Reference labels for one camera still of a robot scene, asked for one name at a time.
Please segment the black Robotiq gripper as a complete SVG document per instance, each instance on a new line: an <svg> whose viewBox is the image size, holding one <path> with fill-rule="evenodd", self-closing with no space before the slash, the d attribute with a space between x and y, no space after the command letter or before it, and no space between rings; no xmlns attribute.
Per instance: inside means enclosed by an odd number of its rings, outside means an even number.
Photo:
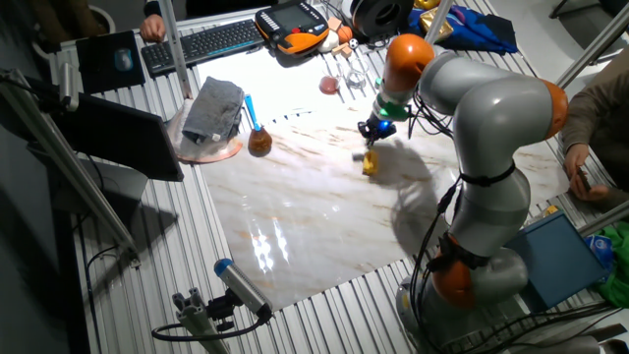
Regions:
<svg viewBox="0 0 629 354"><path fill-rule="evenodd" d="M359 122L358 130L365 138L366 148L378 146L380 140L397 132L396 126L391 121L380 120L376 116L371 116L367 121Z"/></svg>

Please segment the right hand with brown sleeve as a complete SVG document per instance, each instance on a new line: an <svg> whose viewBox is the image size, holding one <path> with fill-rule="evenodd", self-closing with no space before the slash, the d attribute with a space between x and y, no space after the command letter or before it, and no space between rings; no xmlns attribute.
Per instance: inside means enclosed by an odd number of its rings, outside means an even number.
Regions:
<svg viewBox="0 0 629 354"><path fill-rule="evenodd" d="M584 165L589 154L589 147L586 144L574 144L567 150L564 159L564 166L568 176L572 180L579 182L582 181L579 171Z"/></svg>

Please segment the left hand with brown sleeve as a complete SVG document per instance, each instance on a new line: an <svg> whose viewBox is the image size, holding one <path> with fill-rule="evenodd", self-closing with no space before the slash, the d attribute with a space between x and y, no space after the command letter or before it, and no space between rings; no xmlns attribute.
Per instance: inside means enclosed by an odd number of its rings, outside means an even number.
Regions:
<svg viewBox="0 0 629 354"><path fill-rule="evenodd" d="M605 199L609 194L609 189L604 185L597 185L587 189L576 186L571 188L573 194L581 201L597 202Z"/></svg>

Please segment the bare hand with dark sleeve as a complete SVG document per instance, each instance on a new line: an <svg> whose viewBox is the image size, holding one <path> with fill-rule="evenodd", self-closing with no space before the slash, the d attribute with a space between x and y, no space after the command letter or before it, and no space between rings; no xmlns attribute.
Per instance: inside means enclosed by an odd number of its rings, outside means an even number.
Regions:
<svg viewBox="0 0 629 354"><path fill-rule="evenodd" d="M148 16L140 26L140 35L147 42L161 42L165 33L166 28L163 19L159 15Z"/></svg>

